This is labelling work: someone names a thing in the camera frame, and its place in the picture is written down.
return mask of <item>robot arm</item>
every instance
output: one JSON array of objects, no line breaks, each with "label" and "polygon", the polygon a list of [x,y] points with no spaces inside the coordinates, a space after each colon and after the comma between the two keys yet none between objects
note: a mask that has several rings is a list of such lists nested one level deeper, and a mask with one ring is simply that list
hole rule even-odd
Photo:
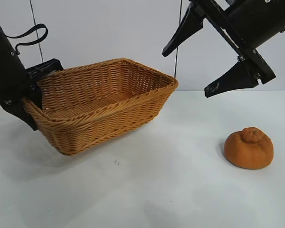
[{"label": "robot arm", "polygon": [[[234,89],[253,88],[258,85],[258,79],[264,84],[276,77],[256,48],[285,30],[285,0],[226,1],[231,5],[223,10],[214,0],[190,0],[179,28],[162,53],[168,56],[183,41],[201,30],[203,20],[207,19],[238,53],[238,62],[205,88],[206,97]],[[39,28],[46,29],[44,36],[19,45],[32,45],[44,40],[48,30],[43,24],[15,38]],[[41,109],[41,90],[37,82],[63,68],[58,60],[52,59],[25,69],[18,58],[19,45],[15,51],[0,27],[0,105],[36,130],[36,124],[24,110],[21,99],[27,97]]]},{"label": "robot arm", "polygon": [[223,10],[214,0],[190,0],[176,33],[163,49],[168,56],[183,41],[203,28],[207,19],[238,54],[238,62],[205,88],[206,97],[253,88],[276,76],[256,48],[285,30],[285,0],[226,0]]},{"label": "robot arm", "polygon": [[21,98],[27,97],[33,101],[39,108],[42,107],[41,91],[38,88],[37,81],[47,77],[53,71],[62,70],[60,62],[52,59],[48,62],[25,69],[18,55],[18,46],[33,45],[43,41],[47,35],[47,27],[38,24],[26,33],[9,38],[21,38],[36,31],[37,29],[46,29],[45,34],[32,42],[20,43],[16,45],[16,50],[12,47],[7,35],[0,27],[0,105],[8,113],[20,118],[34,130],[37,129],[33,118],[26,113],[22,106]]}]

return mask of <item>white tabletop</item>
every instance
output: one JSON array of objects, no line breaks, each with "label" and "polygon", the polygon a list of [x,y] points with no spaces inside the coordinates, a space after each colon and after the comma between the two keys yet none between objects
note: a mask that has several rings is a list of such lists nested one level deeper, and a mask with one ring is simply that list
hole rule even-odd
[{"label": "white tabletop", "polygon": [[[222,154],[255,126],[273,163]],[[0,108],[0,228],[285,228],[285,91],[175,92],[152,122],[66,157]]]}]

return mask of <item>wicker basket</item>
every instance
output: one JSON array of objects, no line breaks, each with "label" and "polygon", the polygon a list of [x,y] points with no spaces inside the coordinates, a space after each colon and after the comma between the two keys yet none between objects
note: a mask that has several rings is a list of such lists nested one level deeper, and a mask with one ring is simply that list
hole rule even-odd
[{"label": "wicker basket", "polygon": [[121,58],[40,81],[43,110],[26,98],[23,103],[48,141],[74,155],[152,120],[177,85],[171,76]]}]

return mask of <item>black strap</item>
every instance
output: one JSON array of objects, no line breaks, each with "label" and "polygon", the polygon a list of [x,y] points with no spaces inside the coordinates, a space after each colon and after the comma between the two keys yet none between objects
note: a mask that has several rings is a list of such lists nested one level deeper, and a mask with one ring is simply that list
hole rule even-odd
[{"label": "black strap", "polygon": [[19,39],[19,38],[22,38],[22,37],[26,37],[28,36],[29,34],[37,31],[38,29],[46,29],[44,35],[32,42],[26,42],[26,43],[18,43],[15,47],[15,50],[16,50],[16,54],[19,55],[20,52],[18,51],[18,46],[30,46],[30,45],[34,45],[34,44],[37,44],[37,43],[40,43],[41,41],[43,41],[47,36],[48,36],[48,29],[47,27],[44,25],[44,24],[37,24],[35,25],[34,27],[32,27],[30,30],[28,30],[27,32],[23,33],[22,35],[19,35],[19,36],[16,36],[16,37],[10,37],[10,36],[7,36],[3,31],[2,29],[0,28],[0,33],[8,38],[12,38],[12,39]]}]

